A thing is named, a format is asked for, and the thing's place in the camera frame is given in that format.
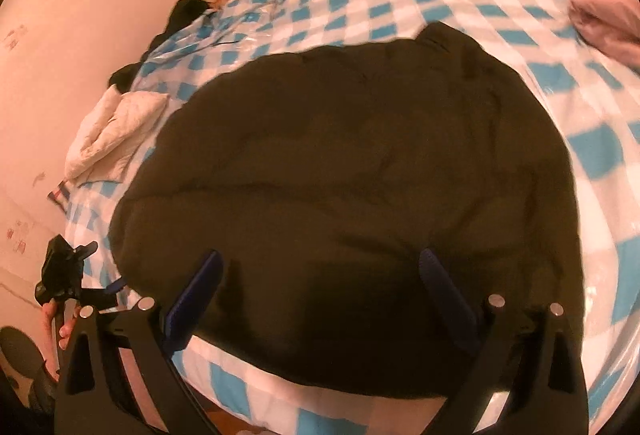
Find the silver screw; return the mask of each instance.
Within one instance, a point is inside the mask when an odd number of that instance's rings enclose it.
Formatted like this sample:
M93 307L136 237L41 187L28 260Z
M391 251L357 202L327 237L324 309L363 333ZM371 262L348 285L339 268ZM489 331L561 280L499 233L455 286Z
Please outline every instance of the silver screw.
M564 307L562 307L562 305L559 303L554 302L549 305L549 310L554 316L562 316L562 314L564 314Z
M91 305L85 305L80 309L80 317L87 319L91 314L94 313L94 308Z
M154 300L150 296L146 296L138 302L138 308L140 310L149 310L153 308L155 304L156 300Z
M504 298L499 294L492 294L491 296L489 296L489 305L491 305L492 307L501 309L502 307L504 307L505 303L506 302L504 301Z

